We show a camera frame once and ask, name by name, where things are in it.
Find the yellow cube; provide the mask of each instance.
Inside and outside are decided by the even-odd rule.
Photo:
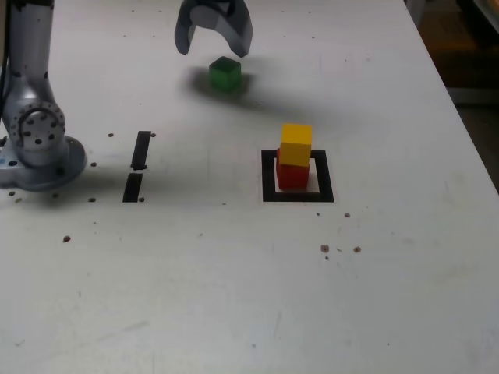
[[[285,123],[282,126],[281,153],[279,161],[283,165],[307,167],[312,151],[312,126]]]

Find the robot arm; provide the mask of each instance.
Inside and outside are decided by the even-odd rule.
[[[253,38],[249,14],[243,0],[184,0],[175,28],[177,49],[187,55],[196,26],[200,26],[217,31],[236,55],[244,57]]]
[[[8,65],[0,79],[0,115],[9,138],[0,148],[0,188],[53,189],[74,179],[87,163],[83,146],[65,136],[65,116],[48,79],[54,0],[0,0],[5,1]],[[176,46],[186,55],[201,26],[219,32],[243,57],[253,36],[249,17],[243,0],[184,0]]]

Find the black tape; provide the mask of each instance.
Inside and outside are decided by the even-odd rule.
[[[150,131],[139,131],[137,134],[131,165],[133,170],[147,169],[146,159],[147,151],[149,150],[150,134]]]
[[[125,193],[123,193],[124,203],[137,203],[139,201],[140,185],[142,185],[142,174],[128,174]]]
[[[264,202],[278,203],[333,203],[333,189],[325,150],[313,150],[319,192],[275,192],[274,159],[276,150],[262,150],[262,189]]]

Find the black square marker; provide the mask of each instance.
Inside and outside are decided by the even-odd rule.
[[[313,150],[310,158],[315,160],[319,192],[275,192],[274,159],[277,150],[262,150],[262,187],[264,202],[281,203],[333,203],[333,189],[325,150]]]

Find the table surface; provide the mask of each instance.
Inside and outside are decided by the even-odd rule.
[[[219,35],[176,51],[179,3],[56,4],[51,83],[97,167],[0,193],[0,373],[497,373],[499,199],[403,2],[249,0],[231,99],[204,86]],[[335,203],[262,202],[283,122]]]

